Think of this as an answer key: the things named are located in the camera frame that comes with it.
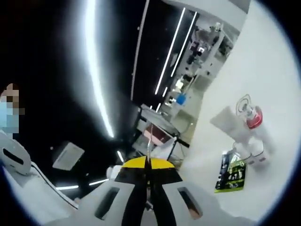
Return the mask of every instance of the face mask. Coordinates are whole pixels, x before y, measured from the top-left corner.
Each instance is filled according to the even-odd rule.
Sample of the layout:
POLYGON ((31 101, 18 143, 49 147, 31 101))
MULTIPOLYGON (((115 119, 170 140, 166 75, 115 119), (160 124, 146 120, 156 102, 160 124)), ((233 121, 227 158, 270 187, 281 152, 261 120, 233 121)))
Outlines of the face mask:
POLYGON ((0 129, 10 138, 19 133, 19 110, 13 109, 13 103, 7 102, 6 97, 0 98, 0 129))

